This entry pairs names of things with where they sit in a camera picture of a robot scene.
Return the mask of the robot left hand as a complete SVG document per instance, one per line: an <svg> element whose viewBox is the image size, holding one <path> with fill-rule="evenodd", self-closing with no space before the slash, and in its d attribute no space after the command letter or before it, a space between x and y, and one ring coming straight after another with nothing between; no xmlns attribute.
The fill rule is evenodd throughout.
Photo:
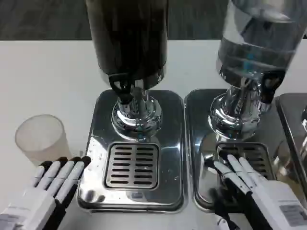
<svg viewBox="0 0 307 230"><path fill-rule="evenodd" d="M66 215L88 156L41 163L28 187L0 214L2 230L56 230Z"/></svg>

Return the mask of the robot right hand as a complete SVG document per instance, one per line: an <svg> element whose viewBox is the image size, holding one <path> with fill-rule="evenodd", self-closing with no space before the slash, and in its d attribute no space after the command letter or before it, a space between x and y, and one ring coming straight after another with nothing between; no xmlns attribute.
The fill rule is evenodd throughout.
<svg viewBox="0 0 307 230"><path fill-rule="evenodd" d="M226 186L227 197L233 198L254 230L305 230L307 210L291 187L281 181L268 180L240 157L227 155L228 165L212 161Z"/></svg>

